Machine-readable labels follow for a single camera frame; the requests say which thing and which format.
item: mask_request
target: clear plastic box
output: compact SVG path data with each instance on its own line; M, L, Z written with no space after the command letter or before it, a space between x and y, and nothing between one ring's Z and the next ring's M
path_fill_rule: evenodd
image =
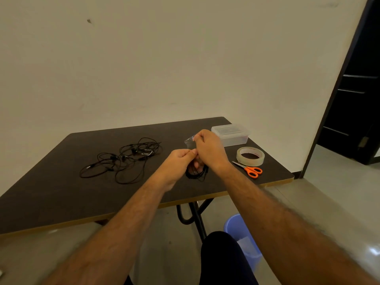
M214 126L211 128L220 139L224 147L245 144L251 133L240 124Z

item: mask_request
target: white wall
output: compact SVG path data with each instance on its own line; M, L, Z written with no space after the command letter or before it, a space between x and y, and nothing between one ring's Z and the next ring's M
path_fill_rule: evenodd
M69 133L215 116L300 171L365 1L0 0L0 193Z

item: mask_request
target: scissors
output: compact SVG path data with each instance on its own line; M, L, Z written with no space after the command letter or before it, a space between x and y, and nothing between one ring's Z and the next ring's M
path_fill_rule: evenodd
M247 172L248 176L251 178L254 178L254 179L259 177L259 174L261 174L263 172L263 170L261 170L260 168L257 168L257 167L247 167L247 166L241 165L235 161L232 161L232 163L240 166L241 168L244 168L244 170Z

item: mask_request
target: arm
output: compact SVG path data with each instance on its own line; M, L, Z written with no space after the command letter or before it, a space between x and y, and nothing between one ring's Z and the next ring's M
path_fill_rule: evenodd
M238 171L215 134L202 130L194 140L199 157L223 180L282 284L379 284L336 244Z
M166 191L184 174L197 150L174 150L127 204L44 285L123 284Z

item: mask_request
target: scissors blade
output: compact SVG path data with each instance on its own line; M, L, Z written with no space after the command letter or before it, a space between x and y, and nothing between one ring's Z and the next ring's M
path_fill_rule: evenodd
M247 167L247 166L241 165L241 164L239 164L239 163L237 163L237 162L235 162L235 161L232 161L232 163L234 163L235 165L240 166L241 168L245 168L245 167Z

